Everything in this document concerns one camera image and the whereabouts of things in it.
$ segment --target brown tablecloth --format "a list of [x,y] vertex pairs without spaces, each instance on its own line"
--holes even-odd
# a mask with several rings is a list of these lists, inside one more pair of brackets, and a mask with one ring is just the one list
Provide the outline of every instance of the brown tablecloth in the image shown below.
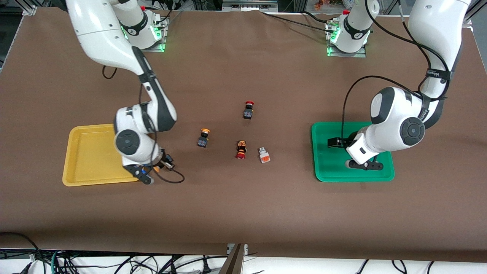
[[[398,18],[379,21],[405,35]],[[340,120],[361,76],[415,88],[426,71],[416,47],[376,29],[367,58],[327,57],[322,32],[257,11],[184,12],[169,31],[166,52],[147,56],[178,112],[159,143],[186,181],[68,188],[70,130],[110,123],[137,102],[138,79],[124,70],[104,79],[66,13],[24,19],[0,74],[1,231],[52,249],[221,254],[242,242],[271,256],[486,261],[487,78],[469,29],[443,117],[416,147],[393,152],[396,176],[384,183],[319,182],[310,128]],[[358,84],[347,120],[368,120],[388,85]],[[206,149],[196,146],[202,127]],[[234,158],[239,139],[246,160]],[[261,146],[270,163],[258,160]]]

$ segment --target metal frame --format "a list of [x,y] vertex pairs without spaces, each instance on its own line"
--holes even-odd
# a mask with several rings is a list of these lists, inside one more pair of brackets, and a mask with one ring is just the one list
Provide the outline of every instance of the metal frame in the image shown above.
[[487,0],[476,0],[470,4],[470,7],[465,14],[464,22],[470,21],[472,17],[479,12],[481,9],[485,8],[487,5]]
[[244,256],[247,251],[245,244],[234,244],[233,247],[229,246],[227,250],[231,250],[230,255],[226,258],[218,274],[241,274]]
[[10,44],[10,47],[8,48],[7,54],[5,55],[5,60],[3,60],[3,64],[0,66],[0,73],[2,72],[3,67],[7,63],[8,55],[10,54],[10,51],[12,50],[12,46],[14,45],[15,39],[17,38],[17,34],[19,33],[20,26],[22,26],[22,22],[24,21],[24,17],[20,19],[19,26],[17,27],[17,31],[14,34],[14,38],[12,39],[12,43]]
[[206,7],[206,2],[207,0],[194,0],[194,10],[208,10],[208,8]]
[[24,11],[23,16],[32,16],[36,13],[37,7],[49,7],[51,0],[15,0]]

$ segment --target cable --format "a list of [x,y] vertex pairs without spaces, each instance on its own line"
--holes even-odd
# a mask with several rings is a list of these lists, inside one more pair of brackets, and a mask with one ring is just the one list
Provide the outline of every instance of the cable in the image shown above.
[[167,14],[167,15],[166,15],[164,18],[162,18],[162,19],[161,19],[161,20],[159,20],[159,21],[156,21],[156,24],[159,24],[160,22],[162,22],[162,21],[166,20],[166,19],[167,19],[167,18],[168,18],[168,17],[171,15],[171,12],[172,12],[172,10],[169,10],[168,14]]
[[132,260],[132,258],[133,258],[133,257],[134,257],[134,256],[129,256],[129,258],[128,258],[128,259],[126,259],[125,261],[123,261],[123,262],[122,262],[122,263],[121,263],[121,264],[120,264],[120,265],[117,267],[117,269],[115,270],[115,272],[114,272],[113,274],[117,274],[117,273],[120,271],[120,269],[122,269],[122,267],[123,267],[123,266],[124,266],[126,263],[128,263],[130,260]]
[[188,265],[188,264],[192,264],[192,263],[195,263],[195,262],[198,262],[198,261],[202,261],[203,259],[216,259],[216,258],[227,258],[228,256],[212,256],[212,257],[205,257],[205,258],[199,258],[199,259],[196,259],[196,260],[192,260],[190,262],[187,262],[187,263],[184,263],[184,264],[181,264],[181,265],[178,265],[177,267],[175,267],[173,270],[171,270],[171,272],[169,273],[175,273],[174,271],[180,267],[183,267],[185,265]]
[[164,272],[169,266],[173,265],[177,260],[179,260],[182,257],[183,257],[182,255],[172,256],[171,259],[169,259],[169,261],[165,263],[165,265],[161,268],[161,270],[157,272],[157,274],[162,274],[162,272]]
[[142,86],[144,86],[143,84],[140,84],[140,90],[139,90],[139,105],[140,103],[142,103]]
[[163,180],[164,182],[170,183],[170,184],[180,184],[180,183],[184,182],[184,180],[186,180],[186,178],[184,177],[184,175],[183,175],[181,172],[179,172],[179,171],[177,171],[177,170],[175,170],[175,169],[170,169],[170,170],[171,170],[171,171],[173,171],[173,172],[175,172],[175,173],[177,173],[177,174],[179,174],[179,176],[181,176],[181,178],[182,178],[182,179],[181,179],[181,180],[179,180],[179,181],[170,181],[170,180],[164,179],[162,176],[160,176],[160,175],[159,175],[159,173],[158,173],[158,172],[155,172],[155,171],[154,171],[154,172],[155,172],[155,174],[156,174],[156,175],[157,175],[157,176],[158,176],[158,177],[159,177],[161,180]]
[[397,39],[400,39],[400,40],[403,40],[407,43],[410,43],[410,44],[413,44],[413,45],[416,45],[416,46],[419,46],[419,47],[422,47],[428,51],[430,51],[431,53],[433,53],[436,57],[438,57],[438,59],[440,59],[441,63],[443,64],[443,66],[445,67],[445,70],[449,70],[448,66],[447,66],[447,63],[445,62],[445,60],[436,52],[434,51],[433,49],[425,46],[425,45],[422,45],[420,43],[417,43],[417,42],[414,42],[414,41],[411,41],[411,40],[407,40],[406,38],[404,37],[401,37],[395,33],[392,33],[390,31],[388,31],[387,29],[385,29],[382,25],[380,25],[373,17],[372,17],[372,14],[370,14],[370,10],[369,10],[369,6],[367,4],[367,1],[365,1],[365,10],[367,11],[367,14],[369,15],[370,19],[372,20],[372,22],[374,22],[374,24],[376,24],[381,30],[383,30],[385,33],[397,38]]
[[301,23],[301,22],[292,21],[292,20],[289,20],[289,19],[286,19],[286,18],[282,18],[282,17],[279,17],[279,16],[275,16],[275,15],[272,15],[272,14],[269,14],[269,13],[263,13],[263,14],[265,14],[267,16],[270,16],[270,17],[277,18],[277,19],[281,19],[281,20],[284,20],[284,21],[288,21],[288,22],[291,22],[291,23],[294,23],[294,24],[298,24],[298,25],[301,25],[301,26],[305,26],[305,27],[308,27],[308,28],[317,29],[317,30],[321,30],[321,31],[324,31],[324,32],[329,32],[329,33],[332,33],[333,32],[332,30],[329,30],[329,29],[318,28],[318,27],[315,27],[315,26],[311,26],[311,25],[307,25],[307,24]]
[[305,10],[304,10],[302,13],[304,13],[304,14],[307,14],[307,15],[311,16],[311,18],[313,18],[314,20],[316,20],[316,21],[318,21],[318,22],[321,22],[321,23],[325,23],[325,24],[326,24],[326,20],[321,20],[321,19],[319,19],[318,17],[314,16],[314,15],[313,15],[312,13],[310,13],[310,12],[307,12],[307,11],[305,11]]
[[15,235],[15,236],[20,236],[20,237],[26,239],[27,241],[29,241],[29,243],[35,248],[35,250],[39,254],[39,260],[42,262],[42,266],[43,266],[43,269],[44,269],[44,274],[46,274],[46,265],[44,264],[44,262],[46,262],[48,260],[48,258],[45,257],[42,254],[40,248],[33,242],[33,240],[31,240],[26,235],[24,235],[22,233],[18,233],[18,232],[0,232],[0,236],[2,236],[2,235]]
[[51,273],[52,274],[55,274],[55,271],[54,271],[54,261],[56,260],[56,254],[57,254],[57,250],[54,252],[53,258],[51,259]]
[[401,272],[402,274],[408,274],[408,270],[406,269],[406,265],[404,264],[404,262],[402,260],[400,260],[401,264],[402,264],[402,267],[404,268],[404,270],[401,270],[399,269],[396,264],[395,264],[395,261],[394,260],[391,260],[391,262],[393,263],[393,266],[395,269],[397,269],[397,271]]
[[169,26],[169,25],[170,25],[172,22],[174,22],[174,20],[176,20],[176,18],[178,18],[178,16],[179,16],[179,15],[181,15],[182,13],[183,13],[182,11],[178,11],[178,14],[176,14],[176,16],[175,16],[175,17],[174,17],[174,18],[173,18],[171,21],[169,21],[168,26]]
[[[147,118],[149,119],[150,126],[155,130],[155,126],[154,126],[154,122],[152,121],[152,118],[149,115],[147,115]],[[146,174],[149,174],[151,171],[154,170],[154,165],[152,163],[152,157],[154,156],[154,149],[155,149],[155,146],[157,144],[157,131],[154,132],[154,135],[155,135],[155,137],[154,137],[154,146],[152,147],[152,151],[150,152],[150,168],[149,168],[149,171],[147,171]],[[156,171],[154,171],[154,172],[155,172],[155,174],[156,174],[157,177],[159,177],[161,180],[163,180],[164,182],[167,182],[167,183],[179,184],[179,183],[182,183],[182,182],[184,182],[186,180],[186,178],[184,177],[184,175],[181,172],[179,172],[179,171],[177,171],[177,170],[175,170],[173,168],[168,169],[168,170],[169,171],[174,171],[175,173],[179,174],[182,179],[179,180],[179,181],[171,181],[171,180],[164,179],[162,176],[159,175],[158,172],[156,172]]]
[[289,2],[289,4],[287,5],[287,7],[285,7],[285,8],[282,10],[282,12],[285,12],[285,11],[286,11],[286,10],[287,10],[287,9],[288,9],[290,6],[291,6],[291,4],[292,4],[292,3],[294,3],[294,0],[291,0],[291,1]]
[[110,76],[110,77],[108,77],[108,76],[106,76],[106,75],[105,75],[105,69],[106,69],[106,68],[107,68],[107,66],[103,66],[103,68],[101,69],[101,75],[103,75],[103,77],[104,77],[105,79],[110,80],[110,79],[112,79],[112,78],[115,76],[115,73],[117,73],[117,69],[118,69],[118,68],[115,68],[115,70],[113,71],[112,76]]
[[430,274],[431,266],[434,264],[434,261],[431,261],[430,264],[428,265],[428,270],[426,271],[426,274]]
[[[413,42],[417,43],[417,41],[412,37],[411,32],[409,32],[409,28],[406,26],[406,22],[404,21],[404,17],[402,16],[401,0],[397,0],[397,2],[399,3],[399,10],[400,10],[400,13],[401,13],[402,25],[403,25],[404,29],[406,30],[406,33],[408,33],[409,38],[411,38],[411,40]],[[417,46],[417,47],[421,51],[421,53],[423,54],[423,56],[426,58],[426,62],[428,62],[428,68],[430,69],[431,68],[430,58],[428,57],[428,55],[426,54],[426,52],[420,46]]]
[[362,264],[362,267],[360,267],[360,270],[356,274],[362,274],[362,271],[364,271],[365,265],[369,262],[369,260],[365,260],[364,263]]
[[[438,59],[441,61],[441,63],[443,64],[443,67],[445,68],[445,71],[450,71],[450,69],[448,68],[447,66],[447,63],[445,62],[445,60],[443,59],[443,57],[441,57],[441,55],[439,55],[436,51],[434,51],[433,49],[431,49],[430,47],[427,47],[425,45],[422,45],[418,42],[415,42],[415,41],[411,41],[411,40],[408,40],[404,37],[401,37],[395,33],[392,33],[390,31],[388,31],[387,29],[385,29],[382,25],[380,25],[376,20],[375,18],[372,16],[372,14],[370,14],[370,10],[369,10],[369,6],[367,4],[367,1],[365,1],[365,10],[367,11],[367,14],[369,15],[370,19],[372,20],[372,22],[374,22],[374,24],[376,24],[381,30],[383,30],[385,33],[397,38],[397,39],[400,39],[402,41],[405,41],[407,43],[410,43],[410,44],[413,44],[413,45],[416,45],[418,47],[421,47],[423,49],[426,49],[428,51],[430,51],[431,53],[433,53],[436,57],[438,57]],[[441,93],[441,95],[438,97],[438,98],[432,98],[431,101],[438,101],[438,100],[443,100],[445,94],[447,93],[448,91],[448,88],[450,87],[450,80],[446,80],[446,83],[445,83],[445,88],[443,89],[443,92]]]
[[415,93],[415,92],[412,92],[409,88],[407,88],[406,86],[392,80],[392,79],[389,79],[387,77],[383,77],[383,76],[377,76],[377,75],[368,75],[368,76],[364,76],[360,79],[358,79],[357,81],[355,81],[355,83],[353,83],[353,85],[350,87],[350,89],[348,90],[347,92],[347,95],[345,96],[345,100],[343,101],[343,110],[342,110],[342,113],[341,113],[341,138],[343,139],[343,126],[345,124],[345,106],[347,105],[347,99],[348,99],[348,95],[350,94],[350,92],[352,91],[352,89],[355,87],[355,85],[364,80],[364,79],[367,79],[367,78],[378,78],[378,79],[382,79],[382,80],[386,80],[386,81],[389,81],[399,87],[401,87],[402,89],[406,90],[406,91],[409,91],[412,95],[418,97],[418,98],[421,98],[420,95],[418,93]]

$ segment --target black cable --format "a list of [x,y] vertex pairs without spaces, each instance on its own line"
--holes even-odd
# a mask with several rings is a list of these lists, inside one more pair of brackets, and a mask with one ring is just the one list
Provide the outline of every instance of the black cable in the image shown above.
[[430,264],[428,265],[428,270],[426,271],[426,274],[430,274],[431,266],[433,265],[434,261],[431,261]]
[[161,20],[159,20],[159,21],[156,21],[156,24],[159,24],[160,22],[162,22],[162,21],[166,20],[166,19],[167,19],[167,18],[168,18],[168,17],[171,15],[171,12],[172,12],[172,10],[169,10],[168,14],[167,14],[167,15],[166,15],[164,18],[162,18],[162,19],[161,19]]
[[364,76],[360,79],[358,79],[357,81],[355,81],[355,83],[353,83],[353,85],[350,87],[350,89],[348,90],[347,92],[347,95],[345,96],[345,100],[343,101],[343,110],[342,110],[342,113],[341,113],[341,138],[343,139],[343,126],[345,124],[345,106],[347,104],[347,99],[348,99],[348,95],[350,94],[350,92],[352,91],[352,89],[355,87],[355,85],[364,80],[364,79],[367,79],[367,78],[378,78],[378,79],[382,79],[382,80],[386,80],[386,81],[389,81],[399,87],[401,87],[402,89],[406,90],[406,91],[409,91],[412,95],[418,97],[418,98],[421,98],[420,95],[418,93],[415,93],[415,92],[412,92],[409,88],[407,88],[406,86],[392,80],[392,79],[389,79],[387,77],[383,77],[383,76],[377,76],[377,75],[368,75],[368,76]]
[[362,274],[362,271],[364,271],[365,265],[369,262],[369,260],[365,260],[364,263],[362,264],[362,267],[360,267],[360,270],[357,272],[357,274]]
[[414,42],[414,41],[411,41],[411,40],[407,40],[406,38],[404,37],[401,37],[395,33],[392,33],[390,31],[388,31],[387,29],[385,29],[382,25],[380,25],[375,19],[374,17],[372,16],[372,14],[370,14],[370,10],[369,10],[369,6],[367,4],[367,1],[365,1],[365,10],[367,11],[367,14],[369,15],[370,19],[372,20],[372,22],[374,22],[374,24],[376,24],[381,30],[383,30],[385,33],[397,38],[397,39],[400,39],[402,41],[405,41],[407,43],[410,43],[410,44],[413,44],[413,45],[416,45],[416,46],[419,46],[419,47],[422,47],[428,51],[430,51],[431,53],[433,53],[436,57],[438,57],[438,59],[440,59],[441,63],[443,64],[443,66],[445,67],[445,70],[450,70],[447,66],[447,63],[445,62],[445,60],[443,59],[443,57],[441,57],[436,51],[434,51],[433,49],[425,46],[425,45],[422,45],[420,43],[417,43],[417,42]]
[[424,84],[424,82],[426,81],[426,79],[428,79],[428,76],[425,76],[425,77],[423,78],[423,80],[422,80],[422,81],[419,83],[419,85],[418,85],[418,92],[420,92],[420,91],[421,91],[421,86]]
[[312,29],[317,29],[317,30],[321,30],[321,31],[324,31],[324,32],[333,33],[333,31],[332,30],[329,30],[329,29],[318,28],[318,27],[315,27],[315,26],[311,26],[311,25],[307,25],[307,24],[301,23],[301,22],[292,21],[292,20],[289,20],[289,19],[286,19],[286,18],[282,18],[282,17],[279,17],[279,16],[275,16],[275,15],[272,15],[272,14],[269,14],[269,13],[263,13],[263,14],[265,14],[267,16],[270,16],[270,17],[277,18],[277,19],[281,19],[281,20],[284,20],[284,21],[288,21],[288,22],[291,22],[291,23],[294,23],[294,24],[298,24],[298,25],[301,25],[301,26],[305,26],[305,27],[308,27],[308,28],[312,28]]
[[211,272],[211,268],[208,266],[208,260],[206,255],[203,255],[203,274],[208,274]]
[[198,262],[198,261],[202,261],[203,259],[216,259],[216,258],[226,258],[228,256],[211,256],[211,257],[205,257],[205,258],[199,258],[199,259],[196,259],[196,260],[192,260],[190,262],[187,262],[187,263],[184,263],[184,264],[181,264],[181,265],[178,265],[177,267],[174,268],[174,271],[180,267],[183,267],[185,265],[188,265],[188,264],[192,264],[192,263],[195,263],[195,262]]
[[[381,30],[383,30],[385,33],[397,38],[397,39],[400,39],[402,41],[405,41],[407,43],[410,43],[410,44],[413,44],[413,45],[416,45],[418,47],[421,47],[423,49],[426,49],[428,51],[430,51],[431,53],[433,53],[436,57],[438,57],[438,59],[441,61],[441,63],[443,64],[443,67],[445,68],[445,71],[450,71],[450,69],[448,68],[447,66],[447,63],[445,62],[445,60],[443,59],[443,57],[441,57],[441,55],[439,55],[436,51],[434,51],[433,49],[431,49],[430,47],[427,47],[425,45],[422,45],[418,42],[415,42],[415,41],[411,41],[411,40],[408,40],[404,37],[401,37],[395,33],[392,33],[390,31],[388,31],[387,29],[385,29],[382,25],[380,25],[376,20],[375,18],[372,17],[372,14],[370,14],[370,10],[369,10],[369,6],[367,4],[367,1],[365,1],[365,10],[367,11],[367,14],[369,15],[370,19],[372,20],[372,22],[374,22],[374,24],[376,24]],[[438,101],[438,100],[443,100],[445,98],[443,98],[445,96],[445,94],[447,93],[448,91],[448,88],[450,86],[450,80],[446,80],[446,84],[445,84],[445,88],[443,89],[443,92],[441,93],[441,95],[438,97],[438,98],[432,98],[431,101]]]
[[45,257],[40,248],[36,245],[36,243],[34,243],[33,240],[31,240],[29,237],[27,237],[26,235],[22,234],[22,233],[18,233],[18,232],[0,232],[0,236],[2,235],[15,235],[15,236],[20,236],[24,239],[26,239],[27,241],[29,241],[29,243],[35,248],[35,250],[37,251],[37,253],[39,254],[39,260],[42,262],[42,267],[44,269],[44,274],[46,274],[46,265],[44,264],[46,261],[49,262],[49,258]]
[[393,266],[395,269],[397,269],[397,271],[401,272],[402,274],[408,274],[408,270],[406,269],[406,265],[404,264],[404,262],[402,260],[400,260],[401,264],[402,264],[402,267],[404,268],[404,270],[401,270],[400,268],[398,268],[395,264],[395,261],[394,260],[391,260],[391,262],[393,263]]
[[143,84],[140,84],[140,90],[139,90],[139,105],[142,103],[142,86]]
[[[397,2],[399,3],[399,9],[402,10],[401,0],[397,0]],[[413,42],[417,43],[417,41],[412,37],[411,32],[409,32],[409,28],[406,26],[406,22],[402,21],[402,25],[403,25],[404,29],[406,30],[406,33],[408,33],[409,38],[411,38],[411,40]],[[421,53],[423,54],[423,56],[426,58],[426,62],[428,62],[428,68],[430,69],[431,68],[430,58],[428,57],[428,55],[426,54],[426,52],[423,50],[423,48],[421,48],[420,46],[417,46],[417,47],[421,51]]]
[[173,171],[173,172],[179,174],[179,176],[181,176],[182,179],[179,181],[170,181],[170,180],[164,179],[162,176],[159,175],[158,172],[155,172],[155,174],[159,177],[159,179],[163,180],[166,183],[170,183],[170,184],[180,184],[180,183],[184,182],[184,180],[186,180],[186,178],[184,177],[184,175],[181,172],[179,172],[173,168],[170,169],[170,171]]
[[161,268],[161,270],[159,270],[159,272],[157,272],[157,274],[162,274],[162,272],[164,272],[169,266],[174,264],[177,260],[179,260],[182,257],[183,257],[183,255],[173,255],[171,257],[171,259],[169,259],[169,261],[167,263],[165,263],[165,265]]
[[104,77],[105,79],[110,80],[110,79],[112,79],[112,78],[115,76],[115,73],[117,73],[117,69],[118,69],[118,68],[115,68],[115,70],[113,71],[112,76],[110,76],[110,77],[108,77],[108,76],[106,76],[106,75],[105,75],[105,69],[106,69],[106,68],[107,68],[107,66],[103,66],[103,68],[101,69],[101,75],[103,75],[103,77]]
[[[147,115],[147,118],[149,119],[150,126],[151,126],[153,129],[155,129],[155,126],[154,126],[154,121],[152,121],[152,118],[151,118],[149,115]],[[152,151],[150,152],[150,167],[149,167],[149,170],[147,171],[147,173],[146,173],[146,174],[149,174],[151,171],[153,171],[153,170],[154,170],[154,164],[152,163],[152,157],[154,156],[154,155],[153,155],[153,154],[154,154],[154,149],[155,149],[155,146],[156,146],[156,144],[157,144],[157,132],[154,132],[154,135],[155,135],[155,137],[154,137],[154,146],[152,147]],[[175,170],[175,169],[173,169],[173,168],[168,169],[168,170],[169,170],[169,171],[173,171],[173,172],[175,172],[175,173],[179,174],[179,176],[181,176],[181,178],[182,178],[182,179],[181,179],[181,180],[179,180],[179,181],[171,181],[171,180],[164,179],[164,178],[163,178],[161,175],[159,175],[159,173],[158,173],[158,172],[156,172],[156,171],[154,171],[154,172],[155,172],[156,176],[158,176],[158,177],[159,177],[161,180],[163,180],[164,182],[167,182],[167,183],[171,183],[171,184],[179,184],[179,183],[182,183],[182,182],[184,182],[184,181],[186,180],[186,178],[184,177],[184,175],[183,175],[181,172],[179,172],[179,171],[177,171],[177,170]]]
[[327,20],[321,20],[319,19],[318,17],[314,16],[312,13],[308,12],[308,11],[302,11],[301,13],[304,13],[304,14],[307,14],[309,16],[311,16],[311,18],[313,18],[314,20],[318,21],[318,22],[321,22],[321,23],[325,23],[326,24],[326,21]]
[[129,256],[129,258],[128,258],[128,259],[126,259],[125,261],[123,261],[123,263],[121,263],[121,264],[120,264],[120,265],[117,267],[117,269],[115,270],[115,272],[114,272],[113,274],[117,274],[117,273],[120,271],[120,269],[122,269],[122,267],[123,267],[125,264],[127,264],[127,263],[128,263],[130,260],[132,260],[132,258],[133,258],[133,257],[134,257],[134,256]]

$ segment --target robotic arm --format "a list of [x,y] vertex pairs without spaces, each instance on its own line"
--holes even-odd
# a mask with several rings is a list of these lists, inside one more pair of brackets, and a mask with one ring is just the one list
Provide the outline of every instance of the robotic arm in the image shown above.
[[422,97],[396,87],[382,89],[370,106],[372,125],[360,129],[346,148],[353,161],[348,166],[367,167],[369,159],[385,151],[417,145],[425,130],[433,126],[443,110],[441,97],[448,89],[462,43],[462,23],[470,0],[417,0],[410,15],[409,30],[414,39],[435,52],[426,51],[431,60]]
[[67,0],[66,4],[86,55],[102,65],[132,71],[150,97],[149,102],[119,109],[113,123],[115,147],[124,168],[151,184],[153,179],[143,167],[161,163],[165,155],[147,134],[170,130],[177,114],[146,57],[125,38],[120,23],[133,44],[149,47],[155,42],[154,22],[149,21],[154,20],[152,12],[143,12],[136,0]]

